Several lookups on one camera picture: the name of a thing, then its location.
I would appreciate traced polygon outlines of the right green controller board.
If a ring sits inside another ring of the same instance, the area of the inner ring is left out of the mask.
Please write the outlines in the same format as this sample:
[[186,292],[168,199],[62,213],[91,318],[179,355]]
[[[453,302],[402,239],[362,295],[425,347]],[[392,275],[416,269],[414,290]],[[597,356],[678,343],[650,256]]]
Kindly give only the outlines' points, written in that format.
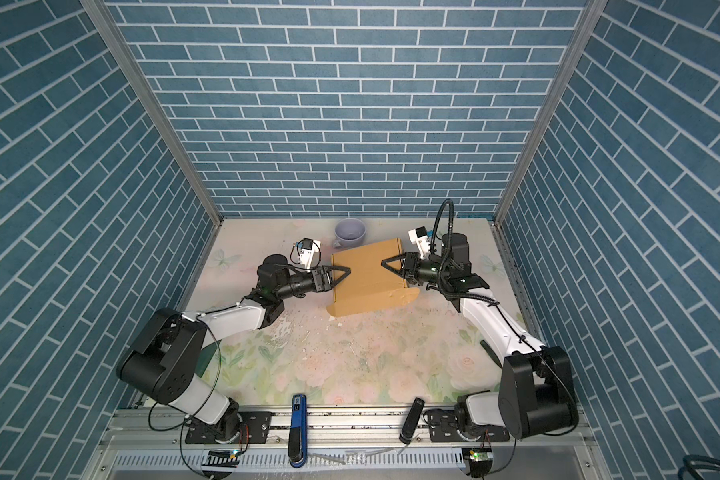
[[464,448],[462,454],[467,464],[492,463],[494,460],[493,452],[487,448]]

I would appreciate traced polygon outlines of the left green controller board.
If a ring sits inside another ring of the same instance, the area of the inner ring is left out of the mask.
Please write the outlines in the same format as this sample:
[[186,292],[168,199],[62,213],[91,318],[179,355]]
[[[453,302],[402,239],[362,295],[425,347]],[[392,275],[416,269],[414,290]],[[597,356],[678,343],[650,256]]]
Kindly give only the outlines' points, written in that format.
[[240,455],[234,450],[211,450],[201,464],[203,470],[211,471],[218,468],[237,468]]

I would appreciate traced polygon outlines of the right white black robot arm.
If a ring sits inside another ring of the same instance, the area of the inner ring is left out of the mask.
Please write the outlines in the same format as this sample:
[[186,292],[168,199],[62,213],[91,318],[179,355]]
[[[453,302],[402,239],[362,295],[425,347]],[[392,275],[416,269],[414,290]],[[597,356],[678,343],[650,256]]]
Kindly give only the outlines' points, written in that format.
[[472,271],[467,237],[446,233],[441,249],[426,228],[409,232],[415,252],[381,261],[412,285],[435,290],[482,335],[481,348],[501,368],[499,390],[466,394],[454,414],[466,439],[502,427],[515,439],[562,436],[579,424],[570,359],[564,349],[533,337],[500,305],[489,284]]

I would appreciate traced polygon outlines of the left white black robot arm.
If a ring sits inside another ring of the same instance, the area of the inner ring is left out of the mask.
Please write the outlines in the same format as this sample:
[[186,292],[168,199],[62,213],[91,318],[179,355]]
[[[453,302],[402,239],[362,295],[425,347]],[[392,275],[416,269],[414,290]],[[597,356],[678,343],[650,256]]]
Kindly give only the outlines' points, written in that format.
[[224,439],[238,431],[239,405],[196,373],[203,350],[233,335],[266,328],[284,301],[336,288],[351,274],[343,266],[307,270],[285,256],[266,257],[250,293],[226,308],[205,312],[154,312],[116,367],[117,377],[156,403],[171,406],[211,427]]

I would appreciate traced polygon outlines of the black handheld device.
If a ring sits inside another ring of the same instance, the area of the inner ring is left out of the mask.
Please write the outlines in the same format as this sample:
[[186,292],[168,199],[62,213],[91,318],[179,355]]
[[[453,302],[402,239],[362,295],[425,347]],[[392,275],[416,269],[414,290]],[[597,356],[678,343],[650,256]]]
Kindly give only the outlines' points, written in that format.
[[414,398],[410,409],[403,421],[399,434],[399,440],[404,445],[409,445],[413,441],[414,433],[418,428],[419,420],[423,413],[424,406],[425,401],[422,398]]

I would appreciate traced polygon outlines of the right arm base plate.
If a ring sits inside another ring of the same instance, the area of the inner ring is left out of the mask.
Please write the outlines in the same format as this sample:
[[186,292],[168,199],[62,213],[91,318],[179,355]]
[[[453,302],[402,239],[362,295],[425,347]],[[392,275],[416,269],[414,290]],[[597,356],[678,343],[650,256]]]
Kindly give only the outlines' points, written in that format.
[[427,409],[422,414],[432,443],[493,443],[508,442],[510,435],[503,426],[472,425],[461,422],[454,410]]

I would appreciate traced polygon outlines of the blue black handheld tool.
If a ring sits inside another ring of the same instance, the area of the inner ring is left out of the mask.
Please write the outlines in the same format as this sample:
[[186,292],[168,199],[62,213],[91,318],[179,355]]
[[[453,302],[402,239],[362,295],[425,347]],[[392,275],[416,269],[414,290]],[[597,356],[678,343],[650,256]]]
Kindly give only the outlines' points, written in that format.
[[291,421],[288,436],[288,460],[293,468],[301,468],[307,461],[307,397],[295,394],[291,402]]

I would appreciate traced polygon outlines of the green controller board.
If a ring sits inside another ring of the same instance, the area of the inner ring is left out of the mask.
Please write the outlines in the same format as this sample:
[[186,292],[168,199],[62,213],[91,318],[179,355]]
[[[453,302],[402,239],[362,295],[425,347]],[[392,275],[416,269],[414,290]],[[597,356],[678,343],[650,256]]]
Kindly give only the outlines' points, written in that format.
[[464,448],[462,454],[467,464],[492,463],[494,460],[493,452],[487,448]]
[[211,450],[201,464],[203,470],[211,471],[218,468],[237,468],[240,455],[234,450]]

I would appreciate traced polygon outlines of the brown cardboard box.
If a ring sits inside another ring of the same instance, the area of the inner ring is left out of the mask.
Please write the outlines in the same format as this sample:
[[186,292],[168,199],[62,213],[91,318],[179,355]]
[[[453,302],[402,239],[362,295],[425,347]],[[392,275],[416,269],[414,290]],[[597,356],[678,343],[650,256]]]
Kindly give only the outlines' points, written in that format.
[[336,252],[334,266],[350,269],[350,274],[333,289],[333,303],[327,312],[344,317],[406,306],[420,294],[406,280],[384,268],[381,262],[403,252],[399,238]]

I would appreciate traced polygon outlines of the lavender ceramic cup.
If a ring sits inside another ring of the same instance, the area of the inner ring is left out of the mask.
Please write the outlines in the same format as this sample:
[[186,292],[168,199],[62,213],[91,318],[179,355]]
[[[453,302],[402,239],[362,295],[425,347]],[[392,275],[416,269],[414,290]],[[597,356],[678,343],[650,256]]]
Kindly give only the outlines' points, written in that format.
[[346,218],[340,220],[335,228],[334,248],[352,249],[361,246],[366,236],[365,224],[356,218]]

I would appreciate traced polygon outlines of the aluminium front rail frame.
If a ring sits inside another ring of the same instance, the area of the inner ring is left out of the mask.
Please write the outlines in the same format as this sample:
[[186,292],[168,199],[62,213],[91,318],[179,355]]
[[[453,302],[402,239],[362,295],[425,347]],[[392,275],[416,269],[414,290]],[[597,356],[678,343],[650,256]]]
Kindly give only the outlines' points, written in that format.
[[[189,445],[183,432],[168,427],[179,421],[177,412],[158,408],[120,410],[83,473],[85,479],[202,479],[218,475],[223,479],[463,479],[463,468],[438,469],[339,469],[330,471],[222,473],[205,470],[114,472],[117,454],[162,450],[180,454],[198,450],[234,450],[240,456],[253,449],[284,448],[288,451],[291,421],[289,407],[270,407],[273,413],[264,444]],[[307,414],[307,458],[313,449],[380,450],[391,448],[487,448],[494,454],[493,479],[607,479],[610,474],[587,422],[559,437],[535,436],[524,440],[493,443],[432,443],[427,426],[420,424],[413,441],[404,445],[400,430],[407,415],[405,406],[314,406]]]

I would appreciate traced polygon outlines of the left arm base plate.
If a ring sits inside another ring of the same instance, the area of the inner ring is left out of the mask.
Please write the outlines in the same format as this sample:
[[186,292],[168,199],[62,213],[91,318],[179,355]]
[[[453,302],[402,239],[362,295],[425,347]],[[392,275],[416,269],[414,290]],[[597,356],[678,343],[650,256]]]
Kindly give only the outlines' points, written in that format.
[[194,419],[184,436],[187,444],[264,444],[273,413],[270,411],[236,411],[225,414],[216,424]]

